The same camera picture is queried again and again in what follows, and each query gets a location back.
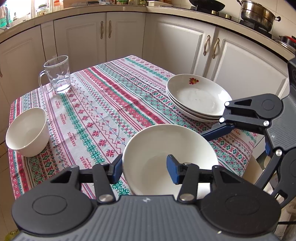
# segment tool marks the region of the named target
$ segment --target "black pot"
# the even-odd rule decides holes
[[[221,11],[225,8],[225,5],[216,0],[189,0],[190,3],[198,8],[203,8],[206,10]]]
[[[284,42],[284,43],[286,43],[286,44],[292,46],[293,48],[296,48],[296,43],[295,43],[295,41],[289,39],[287,36],[280,36],[280,38],[281,38],[281,41],[282,41],[282,42]]]

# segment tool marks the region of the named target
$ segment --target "gold handle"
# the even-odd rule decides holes
[[[109,21],[109,38],[111,38],[111,33],[112,33],[112,23],[111,20]]]
[[[103,34],[104,34],[104,22],[101,21],[101,39],[103,39]]]
[[[208,35],[208,36],[207,36],[207,40],[205,41],[205,45],[204,45],[204,56],[207,55],[207,51],[206,51],[206,49],[207,49],[207,43],[208,43],[208,41],[210,40],[210,38],[211,38],[211,36]]]
[[[212,58],[215,58],[216,57],[216,48],[217,48],[217,45],[219,44],[219,42],[220,42],[220,39],[219,38],[217,38],[217,41],[216,41],[216,43],[215,43],[215,45],[214,45],[214,53],[213,53],[213,56],[212,56]]]

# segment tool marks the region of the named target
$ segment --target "tiled wall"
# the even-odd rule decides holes
[[[225,8],[221,11],[230,14],[235,21],[239,21],[240,4],[236,0],[219,0],[225,4]],[[255,0],[268,8],[275,16],[280,16],[281,21],[275,21],[271,30],[271,34],[279,39],[280,35],[288,35],[296,37],[296,11],[285,0]],[[182,7],[190,9],[192,6],[189,0],[172,0],[174,7]]]

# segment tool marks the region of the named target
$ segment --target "glass rim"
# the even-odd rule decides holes
[[[57,63],[57,64],[52,64],[52,65],[47,65],[49,64],[49,62],[53,61],[53,60],[57,60],[58,58],[60,57],[66,57],[62,62],[60,63]],[[43,65],[44,68],[50,68],[50,67],[56,67],[56,66],[60,66],[62,65],[63,63],[65,63],[67,60],[69,59],[69,57],[67,55],[60,55],[60,56],[57,56],[57,57],[54,57],[48,61],[45,62],[45,64]]]

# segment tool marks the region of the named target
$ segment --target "striped tablecloth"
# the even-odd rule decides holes
[[[198,133],[211,124],[182,115],[168,100],[165,86],[173,74],[138,57],[129,56],[73,73],[73,85],[64,94],[36,89],[11,105],[10,123],[23,111],[41,107],[47,113],[50,140],[37,156],[26,158],[9,150],[15,197],[69,165],[81,169],[112,162],[129,139],[151,125],[172,123]],[[211,141],[220,165],[242,176],[254,147],[256,134],[233,130]],[[122,176],[112,185],[115,196],[130,194]],[[82,191],[94,198],[92,184]]]

